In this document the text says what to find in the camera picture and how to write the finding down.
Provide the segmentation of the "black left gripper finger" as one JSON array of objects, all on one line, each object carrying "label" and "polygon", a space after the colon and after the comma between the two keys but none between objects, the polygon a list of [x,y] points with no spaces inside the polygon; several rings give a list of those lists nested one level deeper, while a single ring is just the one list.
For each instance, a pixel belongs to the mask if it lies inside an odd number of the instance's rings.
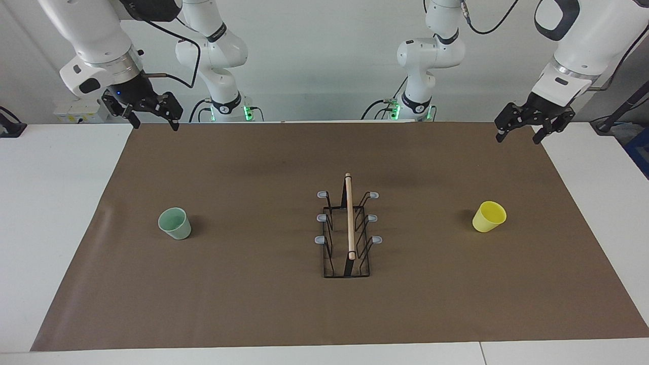
[{"label": "black left gripper finger", "polygon": [[554,132],[560,133],[564,131],[574,116],[575,111],[573,109],[565,109],[556,116],[540,114],[540,129],[534,134],[532,138],[533,143],[540,144],[546,136]]},{"label": "black left gripper finger", "polygon": [[502,143],[506,136],[513,130],[528,125],[530,108],[526,105],[517,106],[514,102],[509,102],[494,118],[497,134],[496,141]]}]

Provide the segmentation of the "blue crate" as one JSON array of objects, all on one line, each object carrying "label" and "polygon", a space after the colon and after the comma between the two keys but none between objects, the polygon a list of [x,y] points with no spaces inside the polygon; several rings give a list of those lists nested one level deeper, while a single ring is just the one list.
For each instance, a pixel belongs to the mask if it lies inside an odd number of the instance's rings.
[{"label": "blue crate", "polygon": [[630,139],[623,149],[649,180],[649,127]]}]

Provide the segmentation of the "black tripod stand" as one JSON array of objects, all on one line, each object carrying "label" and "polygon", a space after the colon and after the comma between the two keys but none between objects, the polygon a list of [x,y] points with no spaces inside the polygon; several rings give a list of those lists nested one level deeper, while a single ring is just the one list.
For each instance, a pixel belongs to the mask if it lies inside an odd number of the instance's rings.
[{"label": "black tripod stand", "polygon": [[644,82],[626,101],[623,102],[613,113],[596,118],[590,122],[594,131],[600,135],[605,135],[626,113],[632,111],[645,102],[649,101],[649,80]]}]

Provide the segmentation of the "yellow plastic cup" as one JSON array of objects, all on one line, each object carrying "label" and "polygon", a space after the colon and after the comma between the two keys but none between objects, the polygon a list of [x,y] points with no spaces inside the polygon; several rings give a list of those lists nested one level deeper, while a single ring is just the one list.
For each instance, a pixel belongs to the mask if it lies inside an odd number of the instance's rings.
[{"label": "yellow plastic cup", "polygon": [[500,226],[507,219],[505,208],[494,201],[480,204],[472,219],[473,228],[480,233],[487,233]]}]

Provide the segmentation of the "pale green plastic cup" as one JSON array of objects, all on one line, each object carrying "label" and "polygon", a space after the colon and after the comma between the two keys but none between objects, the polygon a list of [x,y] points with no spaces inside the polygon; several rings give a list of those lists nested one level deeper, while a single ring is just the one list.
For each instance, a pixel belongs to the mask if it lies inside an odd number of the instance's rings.
[{"label": "pale green plastic cup", "polygon": [[174,240],[186,239],[192,233],[192,225],[186,211],[177,206],[160,213],[158,227]]}]

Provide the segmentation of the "white power strip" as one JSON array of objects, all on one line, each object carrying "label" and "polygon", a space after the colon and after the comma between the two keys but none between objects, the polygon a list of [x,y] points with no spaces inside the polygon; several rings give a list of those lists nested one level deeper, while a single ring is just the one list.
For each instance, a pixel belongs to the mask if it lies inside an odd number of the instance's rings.
[{"label": "white power strip", "polygon": [[106,123],[109,111],[98,99],[80,99],[57,104],[53,115],[62,123]]}]

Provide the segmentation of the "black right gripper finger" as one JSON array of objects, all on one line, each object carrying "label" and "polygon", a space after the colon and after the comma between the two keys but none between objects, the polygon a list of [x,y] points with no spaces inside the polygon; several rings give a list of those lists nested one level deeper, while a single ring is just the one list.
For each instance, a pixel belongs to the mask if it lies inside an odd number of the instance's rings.
[{"label": "black right gripper finger", "polygon": [[141,122],[137,115],[132,110],[132,106],[128,105],[124,107],[118,100],[113,96],[102,96],[102,102],[107,108],[107,111],[114,117],[121,117],[124,120],[127,120],[134,129],[139,129]]},{"label": "black right gripper finger", "polygon": [[165,119],[173,131],[178,131],[184,109],[173,93],[156,95],[152,113]]}]

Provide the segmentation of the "black clamp mount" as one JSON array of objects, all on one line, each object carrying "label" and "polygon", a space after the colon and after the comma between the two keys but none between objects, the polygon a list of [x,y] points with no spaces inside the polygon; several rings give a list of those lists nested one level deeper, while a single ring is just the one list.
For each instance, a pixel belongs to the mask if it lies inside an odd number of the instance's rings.
[{"label": "black clamp mount", "polygon": [[0,105],[0,138],[18,138],[27,127],[18,116]]}]

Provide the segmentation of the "brown table mat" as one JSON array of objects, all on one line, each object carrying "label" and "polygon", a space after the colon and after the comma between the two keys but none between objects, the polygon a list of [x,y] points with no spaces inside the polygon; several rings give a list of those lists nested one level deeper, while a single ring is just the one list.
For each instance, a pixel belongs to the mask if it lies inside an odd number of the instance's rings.
[{"label": "brown table mat", "polygon": [[[33,351],[649,337],[552,160],[487,123],[132,131]],[[324,279],[317,215],[367,190],[364,279]],[[507,219],[472,226],[481,203]],[[160,213],[180,207],[174,240]]]}]

